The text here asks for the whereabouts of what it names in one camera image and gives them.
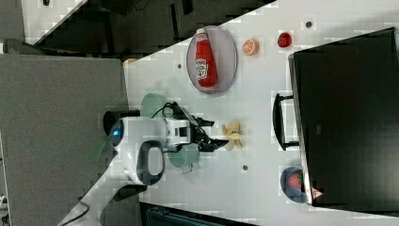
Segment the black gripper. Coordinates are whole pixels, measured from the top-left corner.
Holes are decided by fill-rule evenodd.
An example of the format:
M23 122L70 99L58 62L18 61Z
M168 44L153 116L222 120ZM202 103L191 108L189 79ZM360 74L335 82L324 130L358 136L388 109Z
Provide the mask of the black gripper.
M199 150L201 152L212 153L229 143L228 140L224 139L209 139L203 128L205 126L212 127L215 124L213 121L207 121L201 117L195 116L191 116L189 120L191 142L196 143L199 146Z

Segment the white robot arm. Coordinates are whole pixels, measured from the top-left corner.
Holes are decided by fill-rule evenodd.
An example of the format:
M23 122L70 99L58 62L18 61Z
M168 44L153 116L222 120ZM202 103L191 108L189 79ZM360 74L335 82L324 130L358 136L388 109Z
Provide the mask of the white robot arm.
M150 171L151 151L159 157L164 150L195 144L201 152L213 152L228 141L209 137L195 119L124 117L110 130L110 141L117 154L104 174L57 226L102 226L100 216L125 186L152 186L165 172Z

